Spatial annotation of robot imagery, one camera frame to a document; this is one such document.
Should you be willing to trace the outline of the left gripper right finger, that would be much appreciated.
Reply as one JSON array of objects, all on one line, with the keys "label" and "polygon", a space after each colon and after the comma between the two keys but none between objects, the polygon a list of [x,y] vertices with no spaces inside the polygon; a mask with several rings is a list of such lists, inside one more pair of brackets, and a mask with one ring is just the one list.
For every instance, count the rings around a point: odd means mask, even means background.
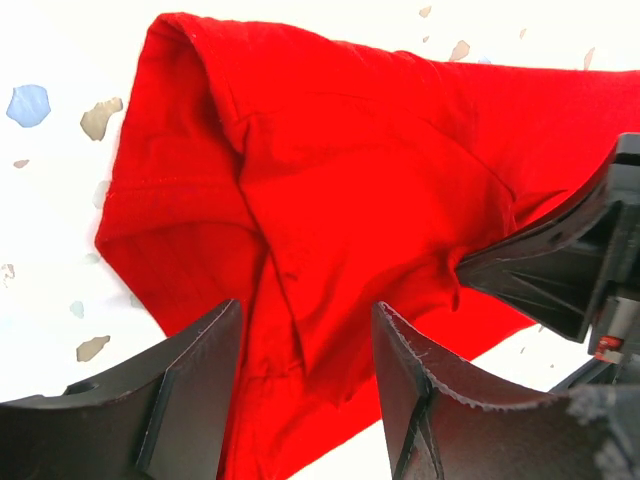
[{"label": "left gripper right finger", "polygon": [[543,393],[372,308],[377,385],[395,479],[636,479],[639,388],[582,384]]}]

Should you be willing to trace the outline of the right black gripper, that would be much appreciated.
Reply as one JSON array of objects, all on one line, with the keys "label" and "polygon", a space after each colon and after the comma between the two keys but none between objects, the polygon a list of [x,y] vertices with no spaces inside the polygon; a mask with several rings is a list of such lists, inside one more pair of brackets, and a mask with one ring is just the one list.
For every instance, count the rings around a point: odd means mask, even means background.
[{"label": "right black gripper", "polygon": [[551,391],[639,383],[639,135],[619,137],[607,175],[456,267],[461,285],[500,300],[591,360]]}]

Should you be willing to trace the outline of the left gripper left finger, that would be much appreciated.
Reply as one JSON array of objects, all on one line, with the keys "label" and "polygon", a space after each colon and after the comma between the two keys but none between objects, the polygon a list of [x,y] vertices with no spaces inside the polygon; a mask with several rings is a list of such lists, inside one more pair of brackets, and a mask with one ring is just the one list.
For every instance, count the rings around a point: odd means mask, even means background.
[{"label": "left gripper left finger", "polygon": [[60,396],[2,403],[2,478],[215,478],[242,330],[225,301]]}]

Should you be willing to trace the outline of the red t shirt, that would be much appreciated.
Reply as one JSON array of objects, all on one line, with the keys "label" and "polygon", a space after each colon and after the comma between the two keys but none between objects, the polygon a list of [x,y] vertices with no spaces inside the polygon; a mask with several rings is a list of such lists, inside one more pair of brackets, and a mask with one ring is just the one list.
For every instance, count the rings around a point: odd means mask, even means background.
[{"label": "red t shirt", "polygon": [[526,328],[455,266],[638,128],[635,71],[433,62],[164,13],[95,245],[167,335],[240,301],[219,477],[286,479],[379,419],[374,303],[469,360]]}]

